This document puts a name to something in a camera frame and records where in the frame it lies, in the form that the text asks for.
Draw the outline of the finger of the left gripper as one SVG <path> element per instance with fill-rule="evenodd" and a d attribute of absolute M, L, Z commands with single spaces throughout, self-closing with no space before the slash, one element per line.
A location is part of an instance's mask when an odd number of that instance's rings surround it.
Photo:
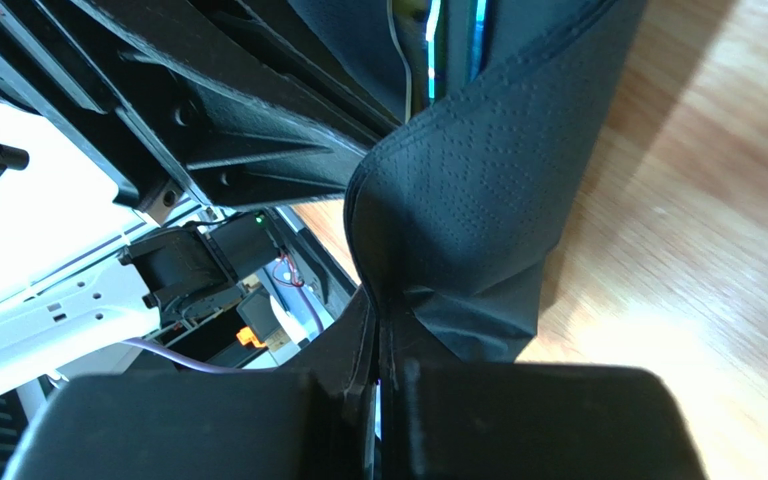
<path fill-rule="evenodd" d="M 262 208 L 338 196 L 368 147 L 251 112 L 143 53 L 115 58 L 114 93 L 121 163 L 204 204 Z"/>
<path fill-rule="evenodd" d="M 375 143 L 399 123 L 285 1 L 236 1 L 238 16 L 190 1 L 77 5 L 148 59 L 251 112 L 354 143 Z"/>

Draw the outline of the iridescent spoon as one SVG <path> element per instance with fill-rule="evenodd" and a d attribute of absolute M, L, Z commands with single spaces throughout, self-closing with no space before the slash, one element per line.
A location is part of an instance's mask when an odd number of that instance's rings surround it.
<path fill-rule="evenodd" d="M 474 80 L 481 71 L 484 56 L 484 33 L 487 0 L 473 0 L 469 7 L 467 56 L 467 80 Z"/>

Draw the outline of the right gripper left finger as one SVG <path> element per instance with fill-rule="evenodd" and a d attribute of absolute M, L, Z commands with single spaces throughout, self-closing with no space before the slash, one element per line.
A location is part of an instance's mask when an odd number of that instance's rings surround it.
<path fill-rule="evenodd" d="M 8 479 L 369 479 L 369 301 L 272 371 L 83 376 L 31 422 Z"/>

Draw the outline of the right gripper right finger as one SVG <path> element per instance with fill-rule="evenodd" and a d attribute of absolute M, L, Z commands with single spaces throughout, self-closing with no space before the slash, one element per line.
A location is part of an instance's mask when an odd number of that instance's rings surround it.
<path fill-rule="evenodd" d="M 464 362 L 406 307 L 380 319 L 386 479 L 701 479 L 652 372 Z"/>

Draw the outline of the black paper napkin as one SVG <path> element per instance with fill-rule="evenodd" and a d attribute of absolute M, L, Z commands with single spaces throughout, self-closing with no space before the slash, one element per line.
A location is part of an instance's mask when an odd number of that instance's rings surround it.
<path fill-rule="evenodd" d="M 558 244 L 645 5 L 488 1 L 467 80 L 472 1 L 442 1 L 436 100 L 375 146 L 344 225 L 372 338 L 393 307 L 464 361 L 510 363 L 538 329 Z"/>

